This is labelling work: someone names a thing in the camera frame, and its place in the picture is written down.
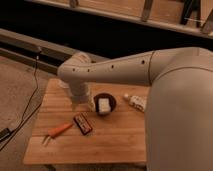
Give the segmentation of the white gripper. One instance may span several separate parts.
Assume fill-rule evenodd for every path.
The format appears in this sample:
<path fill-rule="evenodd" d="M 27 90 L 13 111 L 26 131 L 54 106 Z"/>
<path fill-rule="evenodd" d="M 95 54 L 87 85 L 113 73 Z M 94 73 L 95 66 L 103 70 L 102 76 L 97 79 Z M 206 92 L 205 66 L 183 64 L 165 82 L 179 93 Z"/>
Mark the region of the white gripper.
<path fill-rule="evenodd" d="M 87 83 L 73 82 L 69 84 L 72 110 L 75 111 L 79 104 L 89 104 L 91 92 Z"/>

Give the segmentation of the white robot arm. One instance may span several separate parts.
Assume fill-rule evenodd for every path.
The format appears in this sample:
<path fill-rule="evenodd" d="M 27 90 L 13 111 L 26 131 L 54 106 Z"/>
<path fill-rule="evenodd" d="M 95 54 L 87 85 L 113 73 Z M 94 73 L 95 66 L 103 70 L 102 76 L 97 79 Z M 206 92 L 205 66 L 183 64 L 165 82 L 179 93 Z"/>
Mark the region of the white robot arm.
<path fill-rule="evenodd" d="M 213 171 L 212 51 L 163 49 L 97 63 L 78 52 L 57 75 L 75 103 L 88 100 L 89 82 L 148 86 L 147 170 Z"/>

